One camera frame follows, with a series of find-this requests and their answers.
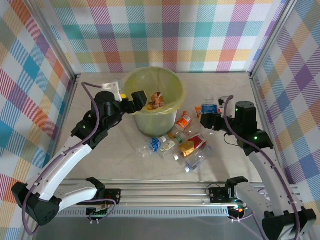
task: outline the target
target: white bottle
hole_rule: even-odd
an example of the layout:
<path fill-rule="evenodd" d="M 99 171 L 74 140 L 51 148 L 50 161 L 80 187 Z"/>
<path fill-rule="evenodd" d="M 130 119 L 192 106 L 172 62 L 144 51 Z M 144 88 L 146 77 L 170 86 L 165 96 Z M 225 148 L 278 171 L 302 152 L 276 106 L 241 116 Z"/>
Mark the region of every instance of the white bottle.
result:
<path fill-rule="evenodd" d="M 170 133 L 169 138 L 174 139 L 179 136 L 192 122 L 191 114 L 189 111 L 184 111 L 182 117 L 174 124 Z"/>
<path fill-rule="evenodd" d="M 164 159 L 168 155 L 177 153 L 179 151 L 178 147 L 188 139 L 188 136 L 186 136 L 184 133 L 181 133 L 176 138 L 170 139 L 166 144 L 162 145 L 157 153 L 161 158 Z"/>
<path fill-rule="evenodd" d="M 162 144 L 167 141 L 165 136 L 154 137 L 147 141 L 143 146 L 140 146 L 136 151 L 143 157 L 147 158 L 158 151 L 161 148 Z"/>

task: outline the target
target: colorful checkered fabric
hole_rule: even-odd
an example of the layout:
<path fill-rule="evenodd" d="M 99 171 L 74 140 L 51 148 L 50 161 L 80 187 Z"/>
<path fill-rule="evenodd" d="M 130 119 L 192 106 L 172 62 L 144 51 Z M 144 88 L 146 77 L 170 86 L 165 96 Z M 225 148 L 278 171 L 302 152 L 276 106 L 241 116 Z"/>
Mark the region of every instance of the colorful checkered fabric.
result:
<path fill-rule="evenodd" d="M 268 27 L 268 30 L 265 32 L 264 37 L 263 37 L 262 41 L 260 42 L 259 48 L 258 48 L 258 50 L 256 51 L 256 53 L 254 55 L 254 58 L 253 58 L 253 60 L 252 60 L 252 62 L 250 64 L 250 67 L 249 67 L 249 70 L 248 70 L 249 72 L 252 71 L 252 69 L 254 68 L 257 60 L 259 59 L 260 54 L 261 54 L 262 50 L 264 49 L 264 47 L 265 47 L 265 45 L 267 43 L 267 40 L 269 39 L 269 37 L 270 37 L 270 35 L 271 35 L 271 33 L 272 33 L 276 23 L 277 23 L 277 20 L 278 20 L 278 18 L 280 16 L 282 10 L 284 9 L 284 6 L 286 5 L 286 2 L 287 2 L 287 0 L 281 0 L 281 3 L 279 4 L 279 7 L 277 8 L 277 10 L 275 12 L 275 15 L 273 16 L 272 21 L 271 21 L 271 23 L 270 23 L 270 25 Z"/>
<path fill-rule="evenodd" d="M 258 36 L 262 39 L 267 32 L 265 42 L 270 33 L 263 28 L 273 18 L 269 10 L 277 4 L 281 11 L 285 0 L 50 2 L 54 10 L 44 14 L 48 21 L 56 14 L 60 28 L 53 21 L 50 25 L 61 45 L 70 46 L 63 48 L 76 72 L 130 72 L 147 66 L 174 72 L 229 72 L 249 69 Z"/>
<path fill-rule="evenodd" d="M 70 87 L 23 0 L 0 0 L 0 240 L 19 235 L 11 187 L 51 158 Z"/>
<path fill-rule="evenodd" d="M 300 0 L 256 84 L 283 168 L 320 236 L 320 0 Z"/>

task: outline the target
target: yellow bucket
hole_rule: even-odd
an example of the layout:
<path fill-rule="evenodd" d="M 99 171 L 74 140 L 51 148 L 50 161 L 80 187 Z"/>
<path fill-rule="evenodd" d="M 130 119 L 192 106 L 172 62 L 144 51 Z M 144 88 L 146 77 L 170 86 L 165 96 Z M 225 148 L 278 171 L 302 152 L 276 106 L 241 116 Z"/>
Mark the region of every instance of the yellow bucket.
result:
<path fill-rule="evenodd" d="M 124 79 L 124 93 L 132 100 L 131 94 L 144 91 L 148 102 L 151 96 L 160 92 L 165 106 L 155 110 L 144 107 L 134 114 L 138 129 L 150 136 L 161 137 L 167 134 L 176 122 L 177 111 L 186 98 L 184 86 L 179 77 L 162 67 L 143 67 L 128 73 Z"/>

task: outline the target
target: gray floor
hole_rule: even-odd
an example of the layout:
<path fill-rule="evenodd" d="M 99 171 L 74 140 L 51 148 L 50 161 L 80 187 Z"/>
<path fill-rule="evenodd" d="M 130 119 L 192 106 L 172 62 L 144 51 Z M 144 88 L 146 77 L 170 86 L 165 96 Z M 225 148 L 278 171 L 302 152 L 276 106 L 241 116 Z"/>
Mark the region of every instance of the gray floor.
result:
<path fill-rule="evenodd" d="M 86 218 L 55 218 L 34 240 L 258 240 L 253 218 L 231 223 L 227 217 L 176 219 L 110 217 L 101 224 Z"/>

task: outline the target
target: plastic bottle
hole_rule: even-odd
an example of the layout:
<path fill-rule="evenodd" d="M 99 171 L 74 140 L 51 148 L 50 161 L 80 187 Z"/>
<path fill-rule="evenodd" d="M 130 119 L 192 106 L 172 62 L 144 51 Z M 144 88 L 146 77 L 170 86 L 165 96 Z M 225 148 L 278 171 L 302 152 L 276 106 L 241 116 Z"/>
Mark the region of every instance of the plastic bottle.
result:
<path fill-rule="evenodd" d="M 214 150 L 208 144 L 202 145 L 198 151 L 191 154 L 185 160 L 184 170 L 189 173 L 199 167 L 199 165 L 210 157 L 214 153 Z"/>
<path fill-rule="evenodd" d="M 205 100 L 204 104 L 201 106 L 201 113 L 202 114 L 217 114 L 218 113 L 218 105 L 215 103 L 214 96 L 209 93 Z"/>
<path fill-rule="evenodd" d="M 157 153 L 163 159 L 168 155 L 176 154 L 179 151 L 178 146 L 180 146 L 182 143 L 184 143 L 188 139 L 189 139 L 188 136 L 186 136 L 184 133 L 181 133 L 176 138 L 170 139 L 166 144 L 163 144 L 162 147 L 159 148 Z"/>
<path fill-rule="evenodd" d="M 202 114 L 217 114 L 218 105 L 215 103 L 215 98 L 212 94 L 208 94 L 204 100 L 204 104 L 201 106 Z M 202 135 L 213 135 L 214 131 L 212 129 L 207 129 L 205 127 L 201 128 Z"/>
<path fill-rule="evenodd" d="M 191 114 L 189 111 L 184 111 L 182 117 L 175 123 L 171 132 L 168 134 L 169 138 L 174 139 L 179 136 L 192 122 Z"/>
<path fill-rule="evenodd" d="M 140 146 L 136 149 L 136 151 L 143 157 L 147 158 L 151 156 L 153 153 L 158 151 L 161 148 L 162 144 L 167 141 L 165 136 L 162 137 L 154 137 L 147 141 L 143 146 Z"/>
<path fill-rule="evenodd" d="M 201 123 L 195 122 L 193 124 L 190 124 L 185 130 L 184 134 L 188 135 L 189 137 L 193 137 L 194 135 L 201 132 Z"/>

